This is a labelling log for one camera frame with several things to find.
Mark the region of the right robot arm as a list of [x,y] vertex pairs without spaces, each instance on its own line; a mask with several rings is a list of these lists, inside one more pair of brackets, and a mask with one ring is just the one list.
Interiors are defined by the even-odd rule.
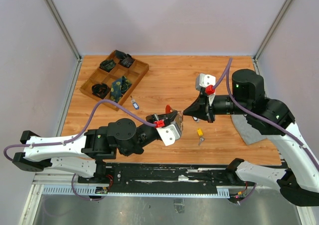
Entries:
[[199,96],[183,115],[209,123],[217,115],[244,115],[250,126],[276,146],[287,163],[286,169],[274,169],[236,158],[222,177],[231,185],[252,182],[272,188],[299,207],[318,206],[319,161],[302,137],[288,106],[266,96],[264,79],[253,70],[240,69],[230,74],[226,69],[222,78],[226,80],[226,95],[215,95],[215,85],[197,78]]

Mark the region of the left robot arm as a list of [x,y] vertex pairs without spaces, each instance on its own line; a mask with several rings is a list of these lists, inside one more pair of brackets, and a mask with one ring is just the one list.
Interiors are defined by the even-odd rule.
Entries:
[[183,116],[176,110],[149,115],[146,121],[155,126],[145,123],[136,126],[131,119],[122,118],[81,135],[39,137],[24,131],[20,140],[23,152],[15,153],[12,162],[27,172],[56,169],[101,183],[107,171],[98,165],[103,165],[104,160],[115,159],[117,153],[143,154],[144,147],[156,140],[169,146],[181,138]]

